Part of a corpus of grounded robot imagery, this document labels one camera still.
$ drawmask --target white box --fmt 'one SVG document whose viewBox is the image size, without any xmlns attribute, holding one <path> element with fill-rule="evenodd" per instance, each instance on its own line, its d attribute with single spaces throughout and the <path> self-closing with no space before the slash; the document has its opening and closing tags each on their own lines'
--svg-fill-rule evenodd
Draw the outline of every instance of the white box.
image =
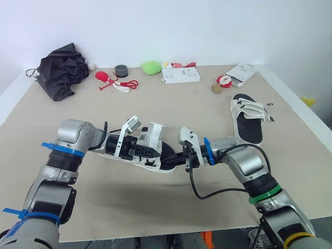
<svg viewBox="0 0 332 249">
<path fill-rule="evenodd" d="M 198 82 L 201 79 L 194 67 L 163 68 L 161 72 L 165 84 Z"/>
<path fill-rule="evenodd" d="M 251 77 L 255 75 L 257 70 L 251 66 L 246 64 L 240 64 L 236 67 L 229 70 L 226 75 L 232 78 L 232 85 L 236 87 L 241 87 L 246 83 Z"/>
</svg>

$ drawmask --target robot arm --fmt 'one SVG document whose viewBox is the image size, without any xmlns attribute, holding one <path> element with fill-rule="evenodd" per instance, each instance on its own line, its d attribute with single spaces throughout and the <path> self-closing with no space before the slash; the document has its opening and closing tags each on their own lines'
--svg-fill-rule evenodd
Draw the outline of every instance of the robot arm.
<svg viewBox="0 0 332 249">
<path fill-rule="evenodd" d="M 227 164 L 249 194 L 249 203 L 262 214 L 261 225 L 276 248 L 332 248 L 331 244 L 316 237 L 308 218 L 280 187 L 267 164 L 250 145 L 239 145 L 234 137 L 212 142 L 204 138 L 204 145 L 199 145 L 196 137 L 185 127 L 180 131 L 180 143 L 189 158 L 186 170 L 203 165 L 202 160 L 210 165 L 218 162 Z"/>
<path fill-rule="evenodd" d="M 200 145 L 192 131 L 182 128 L 178 141 L 183 146 L 183 152 L 174 153 L 171 149 L 172 153 L 163 157 L 159 140 L 163 126 L 152 124 L 152 129 L 143 128 L 139 139 L 125 136 L 139 125 L 138 118 L 134 116 L 122 126 L 120 135 L 112 135 L 107 132 L 107 123 L 104 130 L 78 120 L 62 123 L 56 142 L 43 143 L 52 151 L 27 194 L 23 210 L 5 209 L 6 212 L 18 214 L 21 221 L 4 233 L 0 248 L 58 248 L 58 227 L 69 220 L 75 203 L 76 190 L 71 185 L 75 184 L 78 167 L 89 150 L 131 163 L 144 158 L 144 168 L 156 167 L 147 159 L 159 158 L 167 172 L 173 171 L 176 165 L 185 164 L 186 170 L 190 171 L 205 163 L 214 165 L 224 162 L 243 184 L 250 203 L 262 214 L 261 225 L 275 247 L 331 248 L 326 241 L 315 237 L 310 221 L 279 186 L 268 166 L 252 148 L 246 146 L 230 150 L 239 145 L 234 137 L 212 142 L 204 138 L 204 145 Z"/>
<path fill-rule="evenodd" d="M 42 143 L 52 151 L 27 193 L 23 210 L 4 209 L 19 215 L 21 221 L 2 234 L 0 248 L 58 248 L 59 225 L 66 223 L 72 214 L 76 190 L 71 185 L 77 180 L 78 168 L 87 151 L 110 154 L 113 159 L 125 161 L 134 157 L 160 157 L 154 148 L 146 146 L 146 138 L 149 135 L 148 144 L 155 144 L 157 148 L 162 125 L 151 125 L 151 131 L 143 128 L 144 139 L 125 136 L 140 124 L 134 116 L 122 126 L 120 135 L 111 135 L 107 122 L 103 130 L 89 122 L 71 119 L 63 122 L 55 143 Z"/>
</svg>

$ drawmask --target white slipper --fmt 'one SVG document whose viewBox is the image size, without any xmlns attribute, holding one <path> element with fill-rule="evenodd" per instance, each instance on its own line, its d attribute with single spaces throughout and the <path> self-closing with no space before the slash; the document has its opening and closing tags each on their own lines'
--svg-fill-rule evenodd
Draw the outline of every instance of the white slipper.
<svg viewBox="0 0 332 249">
<path fill-rule="evenodd" d="M 234 136 L 243 143 L 259 146 L 263 141 L 261 124 L 266 118 L 274 122 L 265 106 L 256 103 L 246 94 L 237 94 L 230 102 L 230 111 L 233 117 Z"/>
</svg>

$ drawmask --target beige tabletop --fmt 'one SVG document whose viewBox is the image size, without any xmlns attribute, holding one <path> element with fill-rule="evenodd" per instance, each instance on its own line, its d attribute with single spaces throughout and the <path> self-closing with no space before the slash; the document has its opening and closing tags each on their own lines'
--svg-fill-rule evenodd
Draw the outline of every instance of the beige tabletop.
<svg viewBox="0 0 332 249">
<path fill-rule="evenodd" d="M 233 135 L 229 103 L 236 93 L 245 93 L 261 103 L 273 103 L 275 123 L 262 125 L 263 143 L 272 175 L 287 189 L 309 218 L 332 214 L 332 154 L 280 95 L 255 75 L 241 88 L 221 94 L 211 86 L 218 75 L 232 66 L 201 66 L 200 82 L 165 85 L 161 73 L 146 76 L 130 68 L 126 80 L 140 82 L 136 90 L 122 93 L 113 87 L 103 91 L 94 73 L 72 86 L 75 95 L 52 101 L 38 83 L 27 93 L 0 127 L 0 209 L 21 209 L 26 193 L 54 142 L 60 123 L 66 119 L 89 121 L 103 128 L 121 128 L 137 115 L 143 125 L 150 121 L 166 126 L 163 141 L 180 152 L 181 127 L 203 137 L 217 139 Z M 104 69 L 109 74 L 111 69 Z M 194 170 L 199 192 L 242 187 L 225 164 Z M 109 239 L 156 234 L 206 231 L 257 225 L 259 214 L 248 203 L 248 195 L 227 192 L 207 200 L 195 197 L 183 166 L 173 173 L 150 172 L 122 162 L 87 153 L 74 185 L 77 197 L 70 221 L 60 227 L 61 241 Z M 17 217 L 0 213 L 0 231 L 10 228 Z"/>
</svg>

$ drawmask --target black cable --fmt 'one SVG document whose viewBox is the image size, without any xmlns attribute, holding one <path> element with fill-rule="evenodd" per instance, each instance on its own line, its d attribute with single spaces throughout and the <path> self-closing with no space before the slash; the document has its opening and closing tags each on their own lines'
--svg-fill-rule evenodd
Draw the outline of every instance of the black cable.
<svg viewBox="0 0 332 249">
<path fill-rule="evenodd" d="M 241 189 L 241 188 L 224 188 L 224 189 L 221 189 L 221 190 L 218 190 L 218 191 L 215 191 L 207 196 L 200 196 L 197 192 L 197 189 L 196 189 L 196 186 L 195 186 L 195 183 L 193 181 L 193 175 L 192 175 L 192 166 L 189 165 L 189 176 L 190 176 L 190 183 L 191 183 L 191 186 L 192 186 L 192 189 L 193 189 L 193 192 L 195 193 L 195 195 L 197 196 L 198 199 L 200 200 L 205 200 L 209 197 L 212 197 L 212 196 L 215 196 L 216 194 L 218 193 L 223 193 L 223 192 L 227 192 L 227 191 L 239 191 L 239 192 L 246 192 L 245 189 Z"/>
<path fill-rule="evenodd" d="M 219 162 L 222 161 L 223 157 L 226 155 L 227 152 L 229 152 L 229 151 L 231 151 L 233 149 L 239 148 L 239 147 L 254 147 L 254 148 L 258 149 L 262 153 L 262 155 L 264 156 L 264 159 L 265 159 L 265 162 L 266 162 L 266 166 L 268 167 L 268 170 L 269 170 L 269 172 L 271 174 L 271 165 L 270 165 L 270 161 L 268 159 L 268 156 L 266 155 L 265 151 L 262 148 L 260 148 L 257 145 L 254 145 L 254 144 L 239 144 L 239 145 L 235 145 L 233 147 L 230 147 L 230 148 L 224 150 L 223 153 L 219 157 Z"/>
<path fill-rule="evenodd" d="M 104 134 L 103 134 L 103 137 L 100 140 L 99 144 L 97 144 L 96 146 L 90 147 L 89 150 L 99 149 L 100 146 L 102 146 L 103 142 L 105 141 L 106 134 L 107 134 L 107 121 L 105 121 L 105 124 L 104 124 Z"/>
<path fill-rule="evenodd" d="M 87 249 L 92 243 L 92 240 L 90 240 L 90 242 L 86 245 L 86 247 L 84 247 L 84 249 Z"/>
<path fill-rule="evenodd" d="M 260 221 L 260 223 L 259 223 L 259 227 L 258 227 L 258 231 L 257 231 L 257 233 L 256 233 L 256 237 L 255 237 L 254 242 L 253 242 L 253 244 L 252 244 L 252 246 L 251 246 L 251 249 L 254 249 L 255 246 L 256 246 L 256 243 L 257 243 L 258 237 L 259 237 L 260 232 L 261 232 L 261 228 L 262 228 L 262 223 L 261 223 L 261 221 Z"/>
<path fill-rule="evenodd" d="M 32 68 L 32 69 L 28 69 L 28 70 L 26 70 L 25 71 L 25 75 L 27 76 L 27 77 L 31 77 L 34 73 L 35 73 L 35 71 L 36 71 L 37 69 L 36 68 Z"/>
<path fill-rule="evenodd" d="M 2 233 L 0 233 L 0 239 L 5 236 L 7 233 L 9 232 L 9 229 L 3 231 Z"/>
<path fill-rule="evenodd" d="M 110 133 L 117 132 L 117 131 L 121 131 L 121 129 L 110 131 Z"/>
</svg>

